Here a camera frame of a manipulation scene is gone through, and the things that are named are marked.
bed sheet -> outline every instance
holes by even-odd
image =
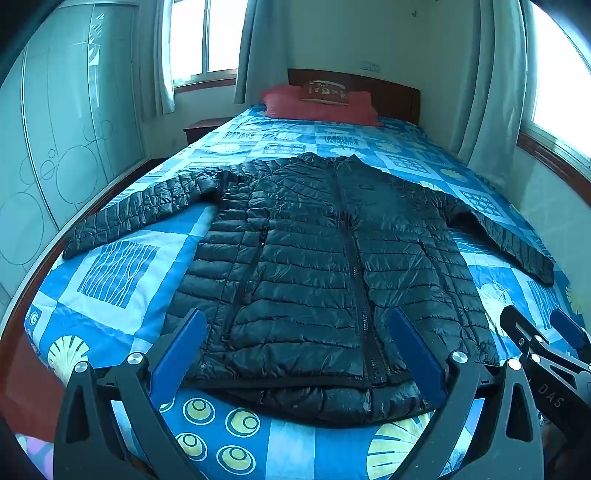
[[[203,166],[279,158],[306,151],[323,157],[357,155],[365,163],[425,187],[461,198],[549,256],[530,225],[490,185],[403,121],[383,127],[269,119],[251,108],[170,158],[124,190],[113,202],[180,173]],[[158,338],[164,314],[199,239],[215,214],[200,203],[124,239],[63,262],[43,282],[25,318],[40,359],[66,383],[74,365],[115,365]],[[485,309],[501,358],[518,355],[499,327],[501,310],[514,304],[553,346],[568,351],[549,324],[555,308],[583,324],[564,274],[555,267],[552,288],[539,285],[462,232],[454,238]],[[127,445],[141,455],[121,404],[114,404]],[[481,404],[447,469],[462,458]],[[190,458],[210,479],[370,479],[390,476],[424,430],[430,415],[381,426],[329,429],[273,419],[236,408],[198,390],[180,390],[160,408]]]

window pane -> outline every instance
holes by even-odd
[[[533,121],[591,156],[591,74],[562,29],[533,5],[538,92]]]
[[[209,71],[238,68],[246,0],[211,0]]]
[[[170,25],[170,67],[173,80],[202,72],[203,14],[205,0],[181,0],[173,4]]]

blue gripper pad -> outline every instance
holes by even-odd
[[[555,309],[550,314],[550,325],[562,335],[564,340],[575,350],[581,350],[585,346],[587,335],[574,320],[560,309]]]
[[[420,392],[436,408],[447,399],[445,372],[400,308],[389,314],[387,327]]]
[[[195,310],[185,322],[152,372],[150,401],[154,407],[168,403],[176,395],[189,365],[195,360],[205,338],[207,321]]]

window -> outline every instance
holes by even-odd
[[[528,41],[535,50],[535,71],[530,71],[535,80],[528,88],[535,88],[535,96],[522,129],[589,176],[591,68],[566,33],[534,4]]]
[[[236,76],[247,0],[175,0],[170,63],[175,86]]]

pillow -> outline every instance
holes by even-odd
[[[304,85],[300,100],[326,103],[327,105],[348,105],[347,89],[344,85],[325,80],[313,80]]]
[[[382,125],[378,122],[378,113],[371,104],[369,92],[349,92],[349,104],[342,106],[303,102],[299,100],[302,90],[302,87],[294,85],[281,85],[263,92],[262,101],[267,106],[266,116],[372,127]]]

